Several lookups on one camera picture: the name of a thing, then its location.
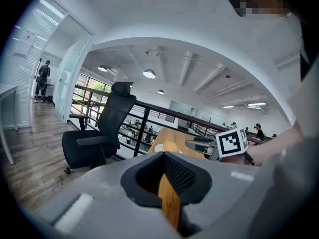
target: chair headrest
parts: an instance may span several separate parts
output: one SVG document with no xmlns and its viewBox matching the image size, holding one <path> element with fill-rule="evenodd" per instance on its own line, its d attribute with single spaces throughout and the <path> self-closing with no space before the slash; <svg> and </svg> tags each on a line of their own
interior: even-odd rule
<svg viewBox="0 0 319 239">
<path fill-rule="evenodd" d="M 131 92 L 130 84 L 133 82 L 116 82 L 112 85 L 112 92 L 120 96 L 128 96 Z"/>
</svg>

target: glass door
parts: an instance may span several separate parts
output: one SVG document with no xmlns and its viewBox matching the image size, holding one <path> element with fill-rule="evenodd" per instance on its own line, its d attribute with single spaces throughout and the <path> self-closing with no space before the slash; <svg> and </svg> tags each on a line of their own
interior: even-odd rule
<svg viewBox="0 0 319 239">
<path fill-rule="evenodd" d="M 73 44 L 69 50 L 66 51 L 65 57 L 61 63 L 64 66 L 61 70 L 59 81 L 57 86 L 57 99 L 55 101 L 55 113 L 61 121 L 64 121 L 64 110 L 67 104 L 68 92 L 70 91 L 70 83 L 74 77 L 74 71 L 76 70 L 79 60 L 87 46 L 91 35 L 81 38 L 75 44 Z"/>
</svg>

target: table leg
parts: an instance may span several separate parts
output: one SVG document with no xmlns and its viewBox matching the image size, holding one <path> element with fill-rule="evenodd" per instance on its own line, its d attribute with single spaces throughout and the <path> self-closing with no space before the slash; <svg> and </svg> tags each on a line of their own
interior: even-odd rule
<svg viewBox="0 0 319 239">
<path fill-rule="evenodd" d="M 17 116 L 16 116 L 16 91 L 13 93 L 13 119 L 14 119 L 14 129 L 15 131 L 18 130 L 17 125 Z"/>
<path fill-rule="evenodd" d="M 9 150 L 8 145 L 6 143 L 6 139 L 5 139 L 5 135 L 4 135 L 3 127 L 2 127 L 1 103 L 0 103 L 0 138 L 2 141 L 2 145 L 4 148 L 5 154 L 8 157 L 10 164 L 13 165 L 13 158 L 11 156 L 10 150 Z"/>
</svg>

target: wooden tabletop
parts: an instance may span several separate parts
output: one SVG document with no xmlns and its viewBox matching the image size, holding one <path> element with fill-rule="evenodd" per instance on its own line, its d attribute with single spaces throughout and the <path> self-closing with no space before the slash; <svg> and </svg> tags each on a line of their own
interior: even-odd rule
<svg viewBox="0 0 319 239">
<path fill-rule="evenodd" d="M 155 152 L 156 145 L 163 144 L 164 151 L 181 151 L 185 155 L 205 159 L 203 154 L 186 147 L 185 141 L 193 139 L 194 136 L 192 135 L 162 127 L 149 153 Z M 180 215 L 179 197 L 165 175 L 163 175 L 159 184 L 159 197 L 162 198 L 162 209 L 165 217 L 177 230 Z"/>
</svg>

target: railing post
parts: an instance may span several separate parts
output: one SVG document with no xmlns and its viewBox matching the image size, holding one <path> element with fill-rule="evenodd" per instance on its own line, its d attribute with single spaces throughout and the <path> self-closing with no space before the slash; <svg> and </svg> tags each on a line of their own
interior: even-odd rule
<svg viewBox="0 0 319 239">
<path fill-rule="evenodd" d="M 90 110 L 89 107 L 91 104 L 92 95 L 93 95 L 93 92 L 91 91 L 90 95 L 89 95 L 88 105 L 86 107 L 86 115 L 89 115 L 89 110 Z M 87 128 L 87 127 L 88 127 L 88 119 L 85 119 L 85 128 Z"/>
<path fill-rule="evenodd" d="M 147 119 L 149 117 L 149 113 L 150 113 L 150 108 L 145 108 L 145 112 L 144 112 L 144 116 L 143 116 L 143 120 L 142 120 L 142 124 L 141 124 L 141 128 L 140 128 L 139 136 L 138 136 L 138 139 L 136 141 L 133 157 L 137 157 L 137 155 L 138 155 L 138 152 L 140 149 L 140 144 L 141 144 L 143 133 L 144 133 L 144 127 L 145 127 Z"/>
</svg>

